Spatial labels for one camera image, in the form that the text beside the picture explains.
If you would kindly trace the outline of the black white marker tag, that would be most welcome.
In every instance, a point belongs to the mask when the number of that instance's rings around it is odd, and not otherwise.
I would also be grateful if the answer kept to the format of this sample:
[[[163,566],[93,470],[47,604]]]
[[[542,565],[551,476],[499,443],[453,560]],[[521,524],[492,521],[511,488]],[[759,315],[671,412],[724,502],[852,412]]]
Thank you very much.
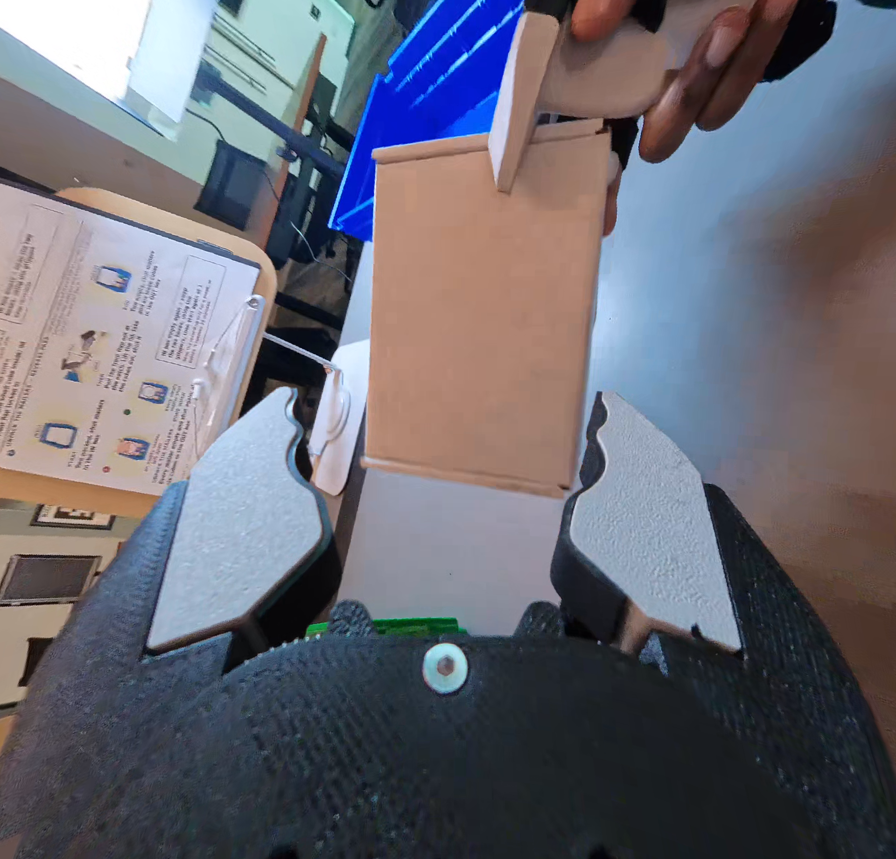
[[[76,529],[79,531],[110,531],[116,516],[92,510],[79,510],[60,505],[37,505],[29,525],[43,529]]]

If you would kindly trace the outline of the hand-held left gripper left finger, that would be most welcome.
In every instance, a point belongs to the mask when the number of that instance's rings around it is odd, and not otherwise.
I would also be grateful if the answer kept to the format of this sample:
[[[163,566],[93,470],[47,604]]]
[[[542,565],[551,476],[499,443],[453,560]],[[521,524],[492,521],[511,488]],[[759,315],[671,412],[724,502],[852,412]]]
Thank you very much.
[[[332,539],[325,501],[301,475],[297,392],[281,387],[195,463],[151,617],[150,653],[226,632],[263,645],[260,617]]]

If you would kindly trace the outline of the wooden board stand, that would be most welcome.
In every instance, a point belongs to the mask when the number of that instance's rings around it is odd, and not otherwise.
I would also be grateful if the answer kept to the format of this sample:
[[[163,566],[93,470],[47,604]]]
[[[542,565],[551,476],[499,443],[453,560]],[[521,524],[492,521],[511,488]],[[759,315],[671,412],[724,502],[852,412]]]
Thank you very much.
[[[65,188],[50,194],[50,197],[76,207],[118,216],[192,244],[213,244],[256,263],[260,272],[255,291],[265,300],[259,328],[266,327],[273,311],[278,275],[265,251],[242,234],[216,223],[204,224],[196,220],[194,214],[176,215],[98,188]],[[157,495],[7,469],[1,472],[1,497],[29,503],[72,506],[136,519],[144,518],[159,499]]]

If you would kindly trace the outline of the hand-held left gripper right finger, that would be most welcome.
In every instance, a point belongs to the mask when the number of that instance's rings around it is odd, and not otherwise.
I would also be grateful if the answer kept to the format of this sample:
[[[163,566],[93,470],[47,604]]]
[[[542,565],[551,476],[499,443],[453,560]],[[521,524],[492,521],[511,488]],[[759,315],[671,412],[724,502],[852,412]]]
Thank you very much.
[[[738,653],[743,640],[697,468],[617,393],[598,391],[550,581],[566,629],[624,653],[654,633]]]

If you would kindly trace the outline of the white cardboard box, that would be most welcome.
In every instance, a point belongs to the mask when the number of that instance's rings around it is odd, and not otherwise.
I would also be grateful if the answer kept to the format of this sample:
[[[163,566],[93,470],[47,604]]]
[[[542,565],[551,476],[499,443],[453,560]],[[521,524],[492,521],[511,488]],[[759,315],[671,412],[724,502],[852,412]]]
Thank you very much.
[[[508,636],[555,600],[609,182],[600,120],[377,148],[364,474],[341,598]]]

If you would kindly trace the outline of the blue plastic bin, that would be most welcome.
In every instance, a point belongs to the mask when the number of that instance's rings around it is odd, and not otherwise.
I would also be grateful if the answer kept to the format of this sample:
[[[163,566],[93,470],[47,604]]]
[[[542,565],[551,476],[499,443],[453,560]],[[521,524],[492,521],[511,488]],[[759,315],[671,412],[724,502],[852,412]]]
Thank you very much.
[[[375,76],[330,229],[373,240],[376,148],[486,133],[523,0],[435,0]]]

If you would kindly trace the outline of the white stand base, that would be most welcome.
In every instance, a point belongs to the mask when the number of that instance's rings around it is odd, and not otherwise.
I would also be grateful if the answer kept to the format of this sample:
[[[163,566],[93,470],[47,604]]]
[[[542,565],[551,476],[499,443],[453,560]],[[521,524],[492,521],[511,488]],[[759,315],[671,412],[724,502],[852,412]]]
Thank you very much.
[[[321,492],[340,495],[348,482],[366,409],[370,340],[340,346],[326,367],[308,454],[312,482]]]

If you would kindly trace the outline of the wooden desk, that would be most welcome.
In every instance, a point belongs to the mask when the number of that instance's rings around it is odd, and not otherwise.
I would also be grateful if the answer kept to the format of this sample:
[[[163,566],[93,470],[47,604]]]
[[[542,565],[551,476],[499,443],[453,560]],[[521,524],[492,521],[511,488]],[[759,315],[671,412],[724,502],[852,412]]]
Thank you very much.
[[[296,85],[291,92],[284,111],[280,115],[280,122],[299,135],[303,134],[303,127],[307,120],[307,113],[311,104],[312,94],[317,81],[323,51],[327,44],[327,37],[319,32],[310,55],[300,71]],[[268,158],[266,172],[273,184],[273,190],[265,195],[264,204],[259,204],[258,237],[260,246],[268,251],[275,231],[277,215],[281,200],[284,199],[287,188],[287,177],[291,166],[291,155],[285,139],[277,139]]]

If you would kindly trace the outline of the white paper sheet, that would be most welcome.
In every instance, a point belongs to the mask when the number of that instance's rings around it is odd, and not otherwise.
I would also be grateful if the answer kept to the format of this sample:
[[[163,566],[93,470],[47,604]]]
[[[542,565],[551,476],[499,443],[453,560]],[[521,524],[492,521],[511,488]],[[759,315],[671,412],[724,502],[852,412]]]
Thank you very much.
[[[173,140],[190,101],[219,0],[150,0],[122,105]]]

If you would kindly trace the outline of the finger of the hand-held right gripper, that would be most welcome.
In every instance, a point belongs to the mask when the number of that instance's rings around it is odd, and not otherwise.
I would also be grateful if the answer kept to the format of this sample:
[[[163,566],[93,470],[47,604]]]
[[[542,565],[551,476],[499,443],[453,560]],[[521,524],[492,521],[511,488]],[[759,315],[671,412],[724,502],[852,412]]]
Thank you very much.
[[[511,191],[537,118],[537,104],[559,33],[559,21],[523,13],[511,40],[487,150],[497,190]]]

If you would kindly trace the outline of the white cabinet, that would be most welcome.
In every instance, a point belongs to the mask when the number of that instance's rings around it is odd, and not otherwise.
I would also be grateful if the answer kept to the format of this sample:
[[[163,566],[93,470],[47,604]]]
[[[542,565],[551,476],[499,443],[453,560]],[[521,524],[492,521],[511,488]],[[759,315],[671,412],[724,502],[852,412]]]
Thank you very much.
[[[339,99],[355,31],[336,0],[218,0],[203,54],[238,90],[282,110],[321,36],[320,75]]]

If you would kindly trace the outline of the white thin rod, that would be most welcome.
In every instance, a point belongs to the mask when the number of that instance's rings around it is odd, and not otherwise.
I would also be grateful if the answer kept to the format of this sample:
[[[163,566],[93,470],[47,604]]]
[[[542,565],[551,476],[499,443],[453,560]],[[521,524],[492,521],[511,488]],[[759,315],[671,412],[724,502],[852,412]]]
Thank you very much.
[[[302,357],[307,358],[315,363],[318,363],[320,366],[322,366],[325,370],[327,370],[329,372],[336,372],[336,371],[341,370],[330,359],[320,356],[314,352],[311,352],[310,350],[298,347],[297,345],[294,345],[294,344],[286,341],[285,339],[275,336],[270,332],[264,332],[263,339],[276,345],[276,346],[279,346],[285,350],[288,350],[288,351],[292,352],[293,354],[302,356]]]

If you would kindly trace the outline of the instruction sheet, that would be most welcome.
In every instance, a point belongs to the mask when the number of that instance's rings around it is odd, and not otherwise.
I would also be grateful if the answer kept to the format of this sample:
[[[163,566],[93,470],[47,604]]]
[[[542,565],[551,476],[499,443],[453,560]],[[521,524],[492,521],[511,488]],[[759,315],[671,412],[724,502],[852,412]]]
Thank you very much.
[[[2,469],[160,495],[203,448],[192,383],[259,266],[1,188]]]

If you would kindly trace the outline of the green plastic bin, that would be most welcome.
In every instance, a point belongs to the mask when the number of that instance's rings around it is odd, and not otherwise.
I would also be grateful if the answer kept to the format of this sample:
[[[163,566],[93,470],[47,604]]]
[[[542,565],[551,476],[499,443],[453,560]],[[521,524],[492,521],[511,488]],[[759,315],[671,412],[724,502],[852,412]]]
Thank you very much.
[[[311,624],[306,632],[306,641],[315,641],[326,634],[346,637],[379,635],[435,639],[442,636],[466,635],[457,620],[451,617],[368,619],[364,616],[331,618],[327,622]]]

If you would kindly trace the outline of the black computer case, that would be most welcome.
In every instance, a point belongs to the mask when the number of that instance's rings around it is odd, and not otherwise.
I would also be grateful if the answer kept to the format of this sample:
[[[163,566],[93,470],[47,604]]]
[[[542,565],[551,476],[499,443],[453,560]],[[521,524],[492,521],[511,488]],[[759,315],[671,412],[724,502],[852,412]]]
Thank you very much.
[[[243,232],[267,175],[264,159],[218,138],[194,210]]]

